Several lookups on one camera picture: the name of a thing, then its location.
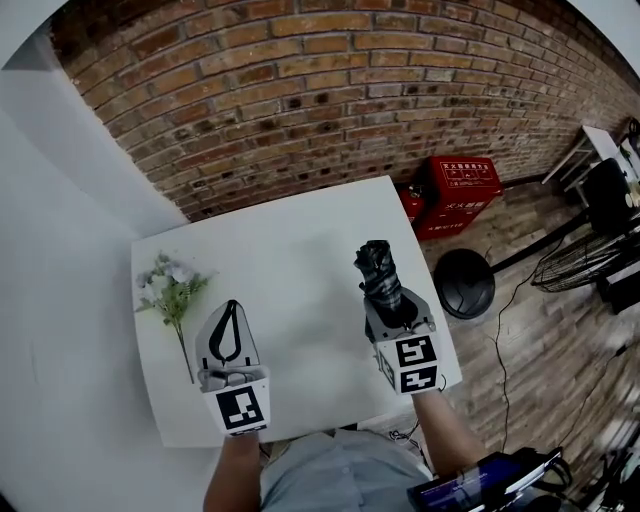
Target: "red box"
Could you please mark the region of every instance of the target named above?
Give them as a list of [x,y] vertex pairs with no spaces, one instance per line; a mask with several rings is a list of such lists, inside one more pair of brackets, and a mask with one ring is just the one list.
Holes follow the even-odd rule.
[[418,240],[457,235],[503,192],[490,158],[432,156],[414,181],[426,199],[413,222]]

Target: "person's arm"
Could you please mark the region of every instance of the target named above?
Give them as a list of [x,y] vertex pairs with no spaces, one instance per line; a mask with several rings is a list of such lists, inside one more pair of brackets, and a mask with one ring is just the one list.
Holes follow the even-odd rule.
[[225,439],[204,498],[204,512],[260,510],[260,446],[256,433]]
[[474,465],[488,455],[480,439],[438,391],[411,395],[433,467],[440,476]]

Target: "person's left arm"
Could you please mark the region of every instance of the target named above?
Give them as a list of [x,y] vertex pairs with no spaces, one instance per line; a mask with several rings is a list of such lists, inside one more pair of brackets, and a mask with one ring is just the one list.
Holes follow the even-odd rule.
[[220,461],[204,498],[204,512],[260,510],[258,434],[225,439]]

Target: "person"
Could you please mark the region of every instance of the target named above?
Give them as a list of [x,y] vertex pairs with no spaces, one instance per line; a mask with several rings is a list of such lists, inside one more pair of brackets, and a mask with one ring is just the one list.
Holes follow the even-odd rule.
[[[450,475],[488,455],[439,391],[412,395],[433,468]],[[225,440],[204,512],[410,511],[407,489],[428,481],[407,450],[382,436],[337,430],[293,441],[261,471],[258,435]]]

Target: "red fire extinguisher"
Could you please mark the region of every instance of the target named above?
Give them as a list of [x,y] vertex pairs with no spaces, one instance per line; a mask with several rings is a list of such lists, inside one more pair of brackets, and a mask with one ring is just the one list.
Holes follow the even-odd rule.
[[407,212],[409,222],[413,222],[424,208],[424,198],[422,197],[422,187],[419,185],[409,185],[398,193],[400,202]]

